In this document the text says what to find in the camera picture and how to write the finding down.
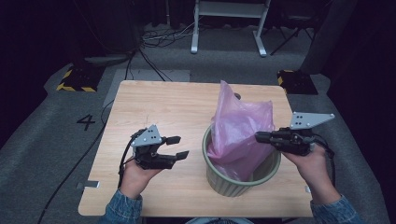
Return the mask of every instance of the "denim sleeve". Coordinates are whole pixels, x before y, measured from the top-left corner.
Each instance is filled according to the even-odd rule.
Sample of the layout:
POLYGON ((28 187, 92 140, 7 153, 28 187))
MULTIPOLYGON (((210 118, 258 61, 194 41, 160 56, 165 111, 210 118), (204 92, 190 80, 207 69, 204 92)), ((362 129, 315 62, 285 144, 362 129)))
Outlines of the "denim sleeve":
POLYGON ((329 204, 314 204, 311 209, 317 223, 364 223, 344 195, 329 204))
POLYGON ((123 195, 119 190, 113 195, 106 206, 106 213, 100 217, 98 224, 102 223, 138 223, 142 211, 142 197, 132 200, 123 195))

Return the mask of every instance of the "human hand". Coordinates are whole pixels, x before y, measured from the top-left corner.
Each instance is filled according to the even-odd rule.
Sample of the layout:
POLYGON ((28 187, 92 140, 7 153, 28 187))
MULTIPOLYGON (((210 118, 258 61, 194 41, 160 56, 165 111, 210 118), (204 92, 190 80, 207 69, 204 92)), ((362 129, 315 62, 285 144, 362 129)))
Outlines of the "human hand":
POLYGON ((146 188, 150 179, 162 170, 144 170, 135 161, 125 164, 125 171, 120 186, 120 192, 131 199, 136 199, 146 188))
POLYGON ((301 177, 311 189, 314 203, 333 203, 341 198, 329 178, 326 151, 323 147, 315 144, 313 151, 306 156, 282 153, 297 166, 301 177))

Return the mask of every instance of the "gray carpet floor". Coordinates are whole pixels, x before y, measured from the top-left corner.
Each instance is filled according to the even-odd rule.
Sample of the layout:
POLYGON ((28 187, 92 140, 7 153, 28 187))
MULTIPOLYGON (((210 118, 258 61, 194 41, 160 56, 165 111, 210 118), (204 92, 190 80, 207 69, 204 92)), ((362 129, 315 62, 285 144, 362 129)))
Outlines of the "gray carpet floor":
MULTIPOLYGON (((219 83, 225 80, 228 83, 277 85, 276 72, 299 68, 310 40, 301 33, 274 56, 262 58, 256 49, 253 29, 205 30, 200 33, 197 54, 190 53, 190 35, 168 47, 145 48, 143 51, 161 70, 190 71, 190 82, 219 83)), ((271 30, 262 36, 262 40, 267 51, 271 51, 283 37, 278 30, 271 30)), ((104 109, 104 102, 117 72, 126 65, 108 67, 98 92, 56 91, 70 64, 50 77, 45 85, 49 94, 46 100, 0 150, 0 223, 37 223, 50 196, 68 175, 41 223, 95 223, 98 217, 83 217, 78 213, 82 190, 76 186, 88 178, 100 138, 94 140, 111 109, 104 109), (77 121, 87 115, 92 115, 95 123, 84 131, 85 125, 77 121), (73 170, 81 158, 83 160, 73 170)), ((137 53, 131 69, 151 68, 137 53)), ((324 136, 336 153, 336 186, 367 223, 389 223, 381 189, 348 127, 326 95, 330 80, 322 75, 312 76, 312 79, 319 95, 288 95, 292 110, 335 114, 336 119, 314 131, 324 136)), ((299 218, 293 223, 314 221, 299 218)))

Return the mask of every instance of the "white stand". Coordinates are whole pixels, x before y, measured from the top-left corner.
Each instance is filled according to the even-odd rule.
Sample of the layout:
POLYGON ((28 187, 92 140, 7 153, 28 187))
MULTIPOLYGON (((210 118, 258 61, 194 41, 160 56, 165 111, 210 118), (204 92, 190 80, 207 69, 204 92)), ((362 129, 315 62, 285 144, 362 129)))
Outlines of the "white stand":
POLYGON ((271 0, 266 0, 265 4, 248 3, 227 3, 227 2, 206 2, 195 0, 194 11, 194 32, 192 34, 191 53, 198 52, 198 22, 199 16, 223 16, 223 17, 244 17, 260 18, 259 30, 253 31, 257 48, 262 57, 267 56, 264 45, 262 44, 262 27, 267 17, 268 8, 271 0))

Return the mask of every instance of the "pink plastic bag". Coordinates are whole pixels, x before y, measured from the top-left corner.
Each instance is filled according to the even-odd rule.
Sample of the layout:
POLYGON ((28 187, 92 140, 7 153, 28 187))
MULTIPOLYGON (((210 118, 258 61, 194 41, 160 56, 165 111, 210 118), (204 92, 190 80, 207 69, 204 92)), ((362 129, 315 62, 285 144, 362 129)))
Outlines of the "pink plastic bag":
POLYGON ((207 155, 222 174, 237 181, 249 181, 254 170, 274 150, 269 144, 258 143, 254 134, 274 129, 271 101, 240 101, 231 87, 221 81, 218 108, 212 118, 212 143, 207 155))

